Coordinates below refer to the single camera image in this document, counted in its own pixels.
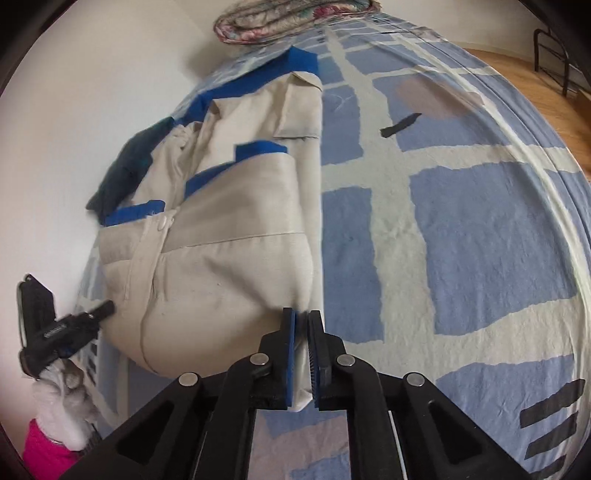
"chair leg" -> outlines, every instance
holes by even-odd
[[[545,33],[541,28],[534,31],[534,70],[540,71],[540,34]]]
[[[569,76],[570,76],[570,62],[568,57],[564,61],[564,78],[563,78],[563,85],[562,85],[562,95],[567,96],[569,93]]]

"blue painter's tape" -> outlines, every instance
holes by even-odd
[[[239,162],[265,153],[287,153],[287,147],[269,140],[255,140],[244,145],[236,145],[234,158]]]
[[[318,75],[315,53],[291,47],[282,55],[222,86],[200,93],[192,101],[180,123],[203,122],[211,102],[218,98],[241,97],[256,92],[267,83],[291,72],[309,72]]]
[[[164,211],[163,200],[150,200],[139,205],[120,208],[105,218],[105,226],[120,225],[122,223],[134,222],[149,215],[156,215]]]
[[[339,66],[332,57],[320,59],[318,62],[320,80],[324,85],[327,83],[337,83],[344,80],[343,74],[340,72]]]
[[[287,153],[287,147],[268,140],[256,140],[243,145],[236,145],[234,162],[223,163],[222,165],[203,170],[187,181],[185,184],[185,200],[236,163],[266,153]]]

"bed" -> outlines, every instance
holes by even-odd
[[[591,189],[498,72],[382,13],[249,51],[190,101],[291,46],[323,82],[326,330],[381,372],[422,372],[533,478],[589,434]],[[77,309],[106,296],[98,248]],[[103,436],[169,382],[99,338],[80,353]],[[257,415],[251,480],[349,478],[344,412]]]

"pink cloth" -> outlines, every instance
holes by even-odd
[[[49,440],[37,426],[35,420],[29,424],[22,459],[37,480],[57,480],[78,461],[79,455],[63,445]]]

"folded blanket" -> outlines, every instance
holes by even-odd
[[[265,44],[335,17],[377,12],[375,0],[246,0],[226,10],[213,30],[224,43]]]

